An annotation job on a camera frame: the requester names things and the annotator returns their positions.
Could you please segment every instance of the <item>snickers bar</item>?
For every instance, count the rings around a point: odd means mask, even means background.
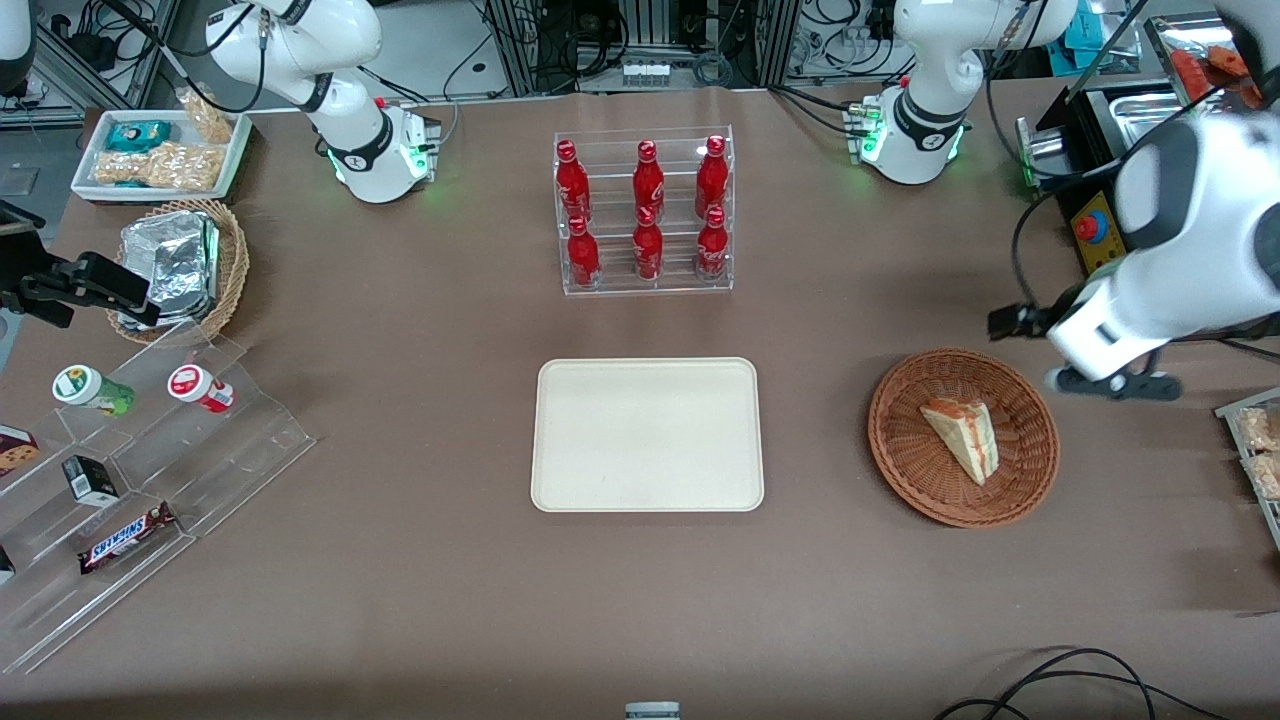
[[[152,507],[146,515],[120,528],[111,537],[95,544],[88,552],[79,553],[81,575],[100,570],[113,559],[125,555],[156,530],[175,520],[168,502]]]

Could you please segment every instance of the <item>table surface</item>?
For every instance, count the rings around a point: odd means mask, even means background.
[[[1006,124],[1059,87],[997,85]],[[306,118],[255,118],[234,206],[252,269],[225,334],[320,442],[33,674],[0,678],[0,701],[22,703],[6,715],[600,719],[669,698],[690,720],[931,717],[1047,648],[1096,644],[1211,710],[1276,716],[1280,565],[1211,413],[1275,386],[1272,365],[1183,346],[1166,354],[1179,402],[1047,396],[1061,474],[1012,527],[938,525],[876,470],[868,401],[904,356],[965,346],[1036,379],[1060,364],[1047,342],[984,337],[986,313],[1018,300],[1009,233],[1027,199],[982,102],[925,187],[850,167],[841,137],[762,91],[463,115],[439,181],[385,206],[334,182]],[[737,287],[566,299],[553,133],[727,123]],[[142,213],[73,199],[56,249],[110,252]],[[1046,297],[1079,279],[1052,209],[1024,255]],[[27,323],[5,421],[52,407],[58,368],[134,351],[97,310],[69,331]],[[755,364],[758,510],[532,506],[539,368],[628,356]],[[1028,696],[1033,716],[1144,716],[1137,693],[1092,680]]]

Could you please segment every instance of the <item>aluminum foil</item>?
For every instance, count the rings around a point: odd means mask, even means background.
[[[124,266],[151,281],[147,299],[160,307],[156,327],[209,314],[218,286],[218,227],[206,213],[179,210],[143,218],[125,227],[120,238]],[[124,315],[120,322],[133,331],[146,329]]]

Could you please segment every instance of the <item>clear acrylic stand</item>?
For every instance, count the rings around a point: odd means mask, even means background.
[[[698,233],[703,220],[694,213],[698,167],[707,154],[707,138],[722,135],[727,141],[724,160],[728,163],[728,188],[724,193],[724,229],[728,247],[724,273],[714,281],[703,281],[694,273],[698,256]],[[573,283],[568,261],[568,215],[556,190],[556,150],[552,146],[552,193],[561,254],[561,284],[564,295],[639,295],[649,292],[714,292],[733,288],[733,128],[710,126],[649,131],[558,132],[556,142],[572,140],[577,159],[586,169],[591,188],[590,232],[600,247],[602,281],[599,287],[584,288]],[[636,145],[653,140],[658,146],[658,164],[666,183],[664,210],[658,227],[663,234],[662,274],[655,281],[640,279],[635,272],[635,250],[631,233],[636,227],[635,195],[631,176],[636,169]]]
[[[177,325],[108,374],[137,393],[128,413],[109,418],[64,406],[32,429],[41,456],[0,479],[8,483],[0,489],[0,547],[17,570],[0,585],[5,673],[35,670],[315,445],[257,387],[238,361],[243,354],[193,323]],[[229,410],[214,414],[169,396],[169,374],[187,363],[234,388]],[[72,455],[101,461],[120,500],[101,509],[77,503],[61,469]],[[78,553],[160,502],[177,523],[81,574]]]

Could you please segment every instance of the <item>red bottle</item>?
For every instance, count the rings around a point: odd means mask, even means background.
[[[653,208],[636,208],[636,232],[631,234],[636,249],[636,274],[643,281],[655,281],[662,274],[662,231]]]
[[[556,143],[556,156],[559,164],[556,165],[556,187],[559,190],[561,202],[570,215],[582,215],[591,220],[591,188],[586,182],[586,168],[577,160],[577,147],[572,140],[562,140]]]
[[[568,265],[573,273],[573,284],[595,288],[600,284],[600,247],[591,233],[586,232],[586,218],[568,218]]]
[[[707,209],[724,204],[724,191],[728,188],[728,163],[724,161],[724,136],[713,135],[707,138],[707,156],[698,167],[698,197],[694,211],[699,218],[707,218]]]
[[[658,167],[658,145],[652,140],[641,140],[636,154],[640,156],[640,163],[631,177],[631,187],[636,195],[636,208],[653,208],[658,219],[662,219],[662,205],[666,197],[662,168]]]
[[[724,209],[712,205],[707,209],[707,227],[698,233],[698,260],[695,272],[704,281],[724,274],[724,255],[728,252],[728,231],[724,229]]]

